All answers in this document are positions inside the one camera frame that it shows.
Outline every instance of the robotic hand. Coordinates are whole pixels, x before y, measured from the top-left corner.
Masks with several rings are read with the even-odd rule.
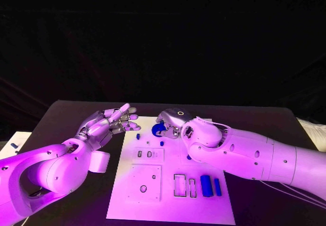
[[[77,190],[87,173],[105,173],[110,154],[100,152],[115,134],[141,130],[129,120],[138,119],[136,108],[97,111],[83,122],[76,138],[0,160],[0,225],[14,225],[53,202]],[[28,194],[22,174],[43,187]]]
[[[188,154],[229,173],[252,180],[289,184],[326,200],[326,153],[291,146],[227,125],[193,118],[185,109],[165,110],[156,135],[182,138]]]

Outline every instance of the circular hole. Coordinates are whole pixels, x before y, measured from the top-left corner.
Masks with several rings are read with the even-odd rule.
[[[144,186],[141,187],[141,191],[145,193],[146,190],[148,190],[148,187],[146,187],[146,185],[144,185]]]
[[[260,157],[260,151],[256,152],[256,157],[257,157],[257,158]]]

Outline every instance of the white board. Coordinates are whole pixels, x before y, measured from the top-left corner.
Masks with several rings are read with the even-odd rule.
[[[169,139],[152,134],[155,120],[156,117],[139,117],[135,122],[142,130],[126,133],[107,219],[236,225],[224,171],[187,158],[181,138]],[[155,152],[155,157],[151,154],[148,157],[149,151]],[[187,178],[185,183],[182,180],[175,182],[175,175],[185,175],[177,176],[178,180]],[[203,195],[203,175],[211,176],[213,197]],[[223,196],[216,193],[216,178],[220,179]],[[175,196],[177,184],[180,194],[184,194],[181,187],[187,186],[187,197]]]

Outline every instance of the white cable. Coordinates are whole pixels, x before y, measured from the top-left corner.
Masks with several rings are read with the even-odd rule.
[[[294,189],[291,186],[288,186],[286,184],[283,184],[283,183],[281,183],[283,186],[286,186],[291,190],[294,190],[296,193],[299,193],[301,195],[304,195],[305,197],[308,197],[309,199],[312,199],[315,202],[318,202],[319,204],[322,204],[322,205],[325,205],[326,206],[326,204],[322,202],[322,201],[319,201],[318,199],[315,199],[314,197],[311,197],[311,196],[308,196],[307,194],[304,194],[301,191],[298,191],[296,189]]]
[[[312,203],[314,205],[317,205],[317,206],[322,207],[324,209],[326,209],[326,206],[322,206],[322,205],[319,205],[318,203],[315,203],[315,202],[312,202],[312,201],[309,201],[309,200],[301,198],[299,196],[296,196],[296,195],[288,193],[286,191],[282,191],[279,188],[273,187],[272,185],[269,185],[268,183],[265,183],[262,180],[260,180],[260,182],[262,182],[265,185],[268,185],[269,187],[272,187],[272,188],[275,188],[276,190],[279,190],[281,192],[289,194],[291,196],[294,196],[294,197],[302,199],[304,201],[307,201],[307,202]]]
[[[25,223],[27,223],[28,219],[30,219],[30,217],[25,219],[25,222],[24,222],[24,224],[22,224],[21,226],[24,226],[24,225],[25,225]]]

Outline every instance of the table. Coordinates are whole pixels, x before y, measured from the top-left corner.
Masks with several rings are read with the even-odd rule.
[[[97,111],[118,108],[125,103],[57,101],[51,106],[21,152],[74,137],[83,120]],[[171,107],[184,107],[194,117],[253,131],[272,139],[317,150],[309,136],[288,108],[211,105],[131,104],[139,115],[158,116]],[[164,226],[188,223],[106,219],[113,191],[125,134],[115,135],[102,149],[110,152],[107,172],[89,173],[77,191],[47,206],[27,221],[25,226]],[[326,211],[308,202],[268,187],[260,181],[246,180],[226,173],[236,223],[239,226],[325,225]]]

